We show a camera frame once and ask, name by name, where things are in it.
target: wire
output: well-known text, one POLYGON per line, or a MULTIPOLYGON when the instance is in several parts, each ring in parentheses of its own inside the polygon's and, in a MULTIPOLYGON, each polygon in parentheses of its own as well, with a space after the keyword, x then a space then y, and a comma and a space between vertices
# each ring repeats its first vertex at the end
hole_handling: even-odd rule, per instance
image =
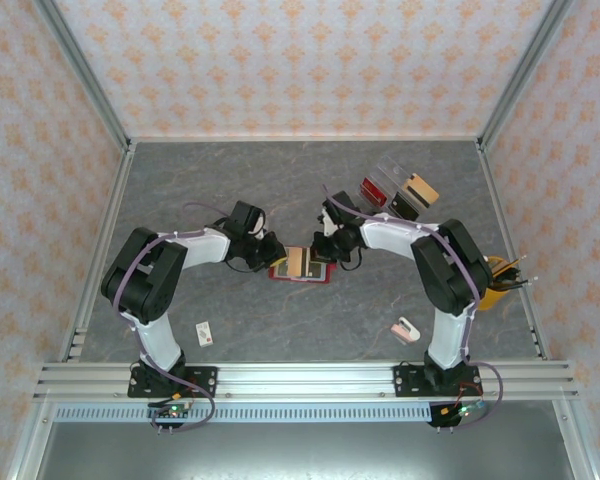
POLYGON ((149 403, 147 405, 147 407, 149 408, 162 408, 165 405, 171 403, 171 402, 177 402, 178 400, 183 400, 183 399, 190 399, 191 403, 193 403, 193 401, 195 400, 195 396, 193 395, 193 392, 191 391, 190 388, 187 388, 186 392, 183 393, 188 393, 190 396, 189 397, 184 397, 180 392, 176 392, 174 393, 171 397, 169 398, 165 398, 164 400, 160 400, 159 402, 152 402, 149 403))
POLYGON ((500 285, 502 285, 501 287, 500 286, 491 285, 489 288, 491 290, 493 290, 494 292, 508 292, 509 290, 515 290, 515 289, 518 289, 518 288, 522 288, 528 282, 529 282, 529 280, 522 280, 522 281, 519 281, 519 282, 511 283, 509 285, 507 285, 507 284, 500 284, 500 285))
POLYGON ((458 429, 462 429, 462 428, 471 427, 471 426, 477 424, 478 422, 489 418, 493 414, 493 412, 498 408, 500 403, 502 402, 502 397, 504 395, 504 382, 502 381, 502 376, 500 375, 500 372, 498 372, 496 367, 494 367, 493 365, 491 365, 490 363, 487 363, 487 362, 470 362, 469 358, 467 357, 467 351, 469 349, 468 344, 469 344, 469 335, 471 333, 471 325, 473 324, 473 317, 475 315, 476 310, 478 309, 478 306, 480 305, 481 299, 480 299, 480 293, 478 292, 478 287, 476 286, 475 282, 473 281, 473 278, 471 278, 471 275, 469 274, 467 267, 465 267, 464 264, 462 263, 462 261, 460 260, 460 257, 458 256, 458 254, 453 250, 453 248, 451 247, 449 242, 447 242, 442 235, 440 235, 435 230, 427 227, 426 225, 423 225, 421 223, 411 222, 409 220, 404 220, 402 218, 395 218, 395 217, 390 217, 390 216, 384 217, 384 216, 365 215, 364 213, 361 213, 357 210, 353 210, 353 209, 347 207, 346 205, 343 205, 342 203, 338 202, 335 198, 333 198, 329 194, 329 190, 327 189, 326 185, 324 185, 324 184, 322 185, 322 190, 326 194, 327 199, 333 205, 340 208, 341 210, 344 210, 345 212, 355 215, 356 217, 364 218, 367 220, 375 220, 378 222, 384 221, 385 223, 403 224, 403 225, 412 227, 415 230, 421 230, 423 232, 428 233, 433 238, 435 238, 438 241, 438 243, 440 245, 442 245, 442 247, 451 256, 453 261, 456 263, 458 270, 460 270, 460 273, 462 274, 465 281, 467 282, 467 285, 469 285, 469 289, 471 290, 471 293, 474 298, 474 303, 472 305, 470 305, 469 310, 467 311, 467 322, 465 324, 464 336, 462 338, 462 343, 460 346, 460 354, 462 355, 462 361, 467 366, 470 366, 470 367, 481 367, 482 366, 482 367, 488 368, 489 370, 491 370, 493 372, 493 374, 496 376, 496 379, 498 380, 498 398, 496 398, 496 402, 495 402, 493 408, 491 410, 489 410, 484 417, 480 417, 475 422, 469 423, 467 425, 459 425, 459 426, 455 427, 455 429, 458 430, 458 429))
MULTIPOLYGON (((161 402, 156 402, 156 403, 150 403, 149 404, 149 408, 154 408, 155 410, 153 411, 152 415, 151 415, 151 426, 153 428, 155 428, 158 433, 160 433, 162 431, 163 426, 158 424, 156 422, 156 420, 158 419, 158 416, 165 413, 165 412, 172 412, 172 411, 179 411, 179 408, 174 406, 174 405, 169 405, 170 402, 177 400, 178 398, 176 398, 176 395, 174 395, 172 398, 170 399, 166 399, 163 400, 161 402)), ((186 408, 186 412, 190 412, 191 408, 193 406, 193 402, 195 400, 195 397, 191 396, 190 399, 187 400, 187 402, 189 403, 189 406, 186 408)), ((180 424, 178 424, 175 428, 172 424, 167 424, 168 428, 169 428, 169 432, 173 433, 174 431, 178 431, 180 428, 182 428, 182 425, 184 424, 184 421, 181 422, 180 424)))
POLYGON ((453 404, 453 408, 456 408, 458 406, 458 404, 460 403, 460 399, 464 396, 464 392, 467 389, 466 387, 473 388, 475 391, 477 391, 480 394, 480 397, 484 400, 484 392, 482 391, 482 387, 480 385, 478 385, 477 383, 460 382, 459 387, 460 387, 460 394, 458 394, 458 398, 456 398, 456 403, 453 404))
POLYGON ((225 260, 224 263, 226 263, 227 267, 229 267, 234 272, 239 272, 239 273, 255 273, 257 271, 255 268, 252 268, 251 270, 240 270, 240 269, 234 267, 233 265, 231 265, 229 263, 229 260, 225 260))
POLYGON ((353 272, 354 270, 360 268, 360 265, 362 265, 362 247, 358 247, 358 263, 355 267, 347 268, 344 266, 344 263, 342 263, 342 260, 340 260, 340 268, 342 268, 345 272, 353 272))
MULTIPOLYGON (((167 234, 167 235, 158 237, 155 240, 149 242, 149 244, 147 244, 147 246, 145 246, 140 251, 140 253, 133 260, 133 262, 131 262, 131 265, 129 265, 129 268, 127 269, 124 276, 122 277, 120 286, 118 287, 118 290, 116 291, 116 294, 113 298, 113 309, 116 312, 116 315, 118 317, 120 317, 131 328, 131 331, 134 334, 136 342, 138 343, 138 347, 140 348, 140 356, 141 356, 141 358, 144 357, 143 360, 145 361, 145 363, 148 363, 154 370, 158 371, 162 376, 164 376, 164 377, 168 378, 169 380, 172 380, 176 383, 179 383, 180 385, 184 385, 185 387, 190 388, 193 392, 199 393, 203 397, 207 398, 207 400, 209 400, 209 403, 211 405, 211 411, 205 418, 203 418, 202 420, 195 422, 195 423, 183 425, 182 427, 179 427, 177 429, 170 429, 171 432, 185 432, 187 430, 192 430, 194 428, 201 427, 205 423, 209 422, 209 420, 211 420, 216 413, 216 402, 214 401, 211 394, 204 388, 202 388, 198 385, 194 385, 193 383, 183 380, 182 378, 178 378, 175 375, 171 375, 169 372, 167 372, 166 370, 161 368, 158 364, 156 364, 156 362, 153 360, 153 358, 151 358, 151 355, 149 355, 149 352, 147 352, 147 349, 145 348, 144 344, 142 343, 142 339, 140 338, 140 332, 136 328, 136 325, 133 322, 133 320, 130 320, 130 319, 124 317, 120 313, 120 299, 122 298, 122 293, 124 292, 124 289, 126 288, 127 284, 129 283, 129 279, 131 278, 131 275, 136 270, 136 268, 138 267, 138 265, 140 264, 142 259, 145 257, 145 255, 147 253, 149 253, 152 248, 155 248, 158 244, 160 244, 166 240, 171 240, 174 238, 195 238, 195 237, 202 236, 203 234, 204 234, 204 232, 200 232, 200 231, 178 234, 177 236, 175 234, 171 233, 171 234, 167 234)), ((151 425, 155 429, 157 429, 158 432, 160 432, 162 429, 160 426, 158 426, 156 424, 155 418, 152 419, 151 425)))
POLYGON ((187 207, 204 207, 209 210, 213 210, 216 213, 219 213, 223 217, 229 216, 227 213, 223 212, 219 208, 213 207, 211 205, 207 205, 206 203, 202 203, 202 202, 186 202, 185 204, 182 205, 182 211, 184 212, 187 209, 187 207))

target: small white object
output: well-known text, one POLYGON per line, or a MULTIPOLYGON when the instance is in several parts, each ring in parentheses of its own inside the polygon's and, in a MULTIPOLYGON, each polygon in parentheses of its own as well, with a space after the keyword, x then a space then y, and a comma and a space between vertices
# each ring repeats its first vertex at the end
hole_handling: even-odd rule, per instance
POLYGON ((409 320, 404 317, 398 319, 398 323, 409 332, 409 338, 412 342, 420 340, 420 331, 414 327, 409 320))
POLYGON ((322 225, 324 225, 324 236, 330 237, 337 230, 338 226, 333 222, 333 219, 327 213, 327 209, 322 207, 322 225))
POLYGON ((198 332, 198 343, 201 347, 207 347, 213 345, 213 338, 211 337, 211 328, 209 322, 202 322, 196 325, 196 331, 198 332))

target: patterned wallpaper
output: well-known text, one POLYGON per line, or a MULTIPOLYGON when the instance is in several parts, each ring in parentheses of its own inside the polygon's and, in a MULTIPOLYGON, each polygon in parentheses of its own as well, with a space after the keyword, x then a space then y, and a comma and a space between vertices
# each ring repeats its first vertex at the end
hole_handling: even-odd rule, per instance
POLYGON ((119 152, 31 0, 0 0, 0 479, 60 351, 119 152))
POLYGON ((600 0, 576 0, 554 42, 489 158, 540 276, 551 353, 575 360, 600 448, 600 0))
POLYGON ((59 0, 131 136, 477 136, 550 0, 59 0))

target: red card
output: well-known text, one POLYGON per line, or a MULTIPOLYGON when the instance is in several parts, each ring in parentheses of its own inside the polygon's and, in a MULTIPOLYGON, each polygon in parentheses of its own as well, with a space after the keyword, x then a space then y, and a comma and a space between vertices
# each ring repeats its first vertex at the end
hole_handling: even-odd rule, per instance
POLYGON ((387 196, 368 178, 360 184, 360 193, 376 207, 382 207, 387 202, 387 196))

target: gray marble floor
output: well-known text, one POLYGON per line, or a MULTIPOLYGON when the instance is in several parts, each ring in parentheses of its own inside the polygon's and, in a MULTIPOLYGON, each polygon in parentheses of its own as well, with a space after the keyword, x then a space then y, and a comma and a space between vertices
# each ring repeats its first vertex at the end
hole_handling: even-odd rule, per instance
MULTIPOLYGON (((137 148, 107 266, 135 227, 185 231, 217 219, 203 209, 183 212, 181 205, 191 200, 225 211, 239 199, 252 203, 267 212, 283 243, 309 245, 320 229, 320 185, 354 193, 383 155, 440 193, 423 221, 457 218, 484 254, 505 255, 471 142, 165 143, 137 148)), ((202 265, 182 274, 169 312, 189 361, 420 360, 433 331, 433 307, 415 265, 369 250, 358 270, 337 270, 329 285, 272 281, 266 272, 202 265), (389 333, 401 315, 422 333, 407 347, 389 333), (202 321, 209 322, 214 339, 206 348, 198 345, 195 332, 202 321)), ((474 358, 536 355, 516 292, 478 313, 470 349, 474 358)), ((81 360, 127 362, 137 356, 130 332, 98 297, 81 360)))

